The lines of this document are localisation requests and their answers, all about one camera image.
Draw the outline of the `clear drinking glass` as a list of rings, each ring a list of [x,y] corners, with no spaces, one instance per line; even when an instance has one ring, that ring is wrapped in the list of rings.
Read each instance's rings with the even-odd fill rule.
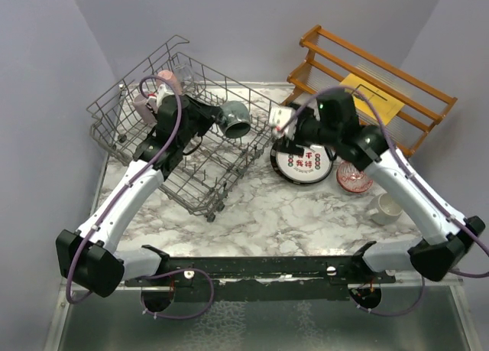
[[[193,68],[188,63],[175,63],[173,73],[177,80],[184,85],[194,81]]]

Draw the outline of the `white grey mug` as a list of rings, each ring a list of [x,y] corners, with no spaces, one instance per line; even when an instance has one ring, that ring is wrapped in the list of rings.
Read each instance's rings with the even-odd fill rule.
[[[395,223],[403,213],[402,207],[388,193],[375,196],[368,204],[367,216],[380,226]]]

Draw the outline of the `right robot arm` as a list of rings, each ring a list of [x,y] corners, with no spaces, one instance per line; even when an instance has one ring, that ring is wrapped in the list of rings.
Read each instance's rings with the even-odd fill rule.
[[[419,230],[411,241],[364,245],[352,257],[352,277],[368,283],[384,271],[417,271],[441,281],[479,242],[485,224],[443,200],[393,144],[383,122],[362,125],[350,86],[335,86],[310,96],[302,105],[274,106],[269,126],[280,150],[299,154],[305,147],[332,148],[342,160],[364,172],[399,204]]]

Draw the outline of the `purple mug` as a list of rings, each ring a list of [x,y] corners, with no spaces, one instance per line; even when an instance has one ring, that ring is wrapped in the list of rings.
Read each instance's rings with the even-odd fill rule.
[[[137,94],[132,101],[136,113],[139,114],[146,125],[151,127],[157,123],[154,111],[154,100],[155,98],[145,98],[143,95]]]

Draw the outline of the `dark grey mug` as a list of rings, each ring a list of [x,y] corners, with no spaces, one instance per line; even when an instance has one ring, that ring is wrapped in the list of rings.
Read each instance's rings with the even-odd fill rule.
[[[242,138],[251,130],[251,117],[248,107],[239,101],[227,101],[220,106],[221,112],[217,126],[226,138]]]

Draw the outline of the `pink cream mug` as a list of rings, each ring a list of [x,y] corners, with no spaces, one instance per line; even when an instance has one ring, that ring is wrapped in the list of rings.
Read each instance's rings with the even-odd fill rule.
[[[166,80],[167,82],[164,83],[161,80],[156,80],[156,85],[157,89],[159,89],[161,86],[164,87],[164,89],[171,91],[171,88],[168,86],[170,84],[175,90],[178,95],[181,95],[183,93],[180,81],[176,78],[173,72],[170,70],[161,70],[158,74],[158,77]]]

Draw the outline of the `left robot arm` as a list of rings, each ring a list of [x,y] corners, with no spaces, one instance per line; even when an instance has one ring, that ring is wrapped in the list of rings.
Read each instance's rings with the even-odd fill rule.
[[[163,98],[154,132],[139,145],[116,188],[77,230],[65,229],[56,238],[70,304],[91,294],[108,297],[122,281],[144,278],[158,286],[168,279],[169,268],[156,249],[120,252],[118,244],[143,203],[183,160],[192,138],[203,136],[222,118],[220,107],[190,96]]]

